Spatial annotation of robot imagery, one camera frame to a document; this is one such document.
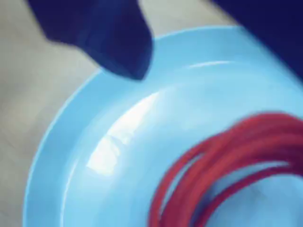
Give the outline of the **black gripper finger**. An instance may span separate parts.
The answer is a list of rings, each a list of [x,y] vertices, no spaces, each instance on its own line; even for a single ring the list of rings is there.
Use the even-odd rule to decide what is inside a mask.
[[[142,80],[153,52],[151,31],[136,0],[29,0],[44,35],[72,45],[108,71]]]
[[[302,81],[301,0],[214,0],[213,3],[258,38]]]

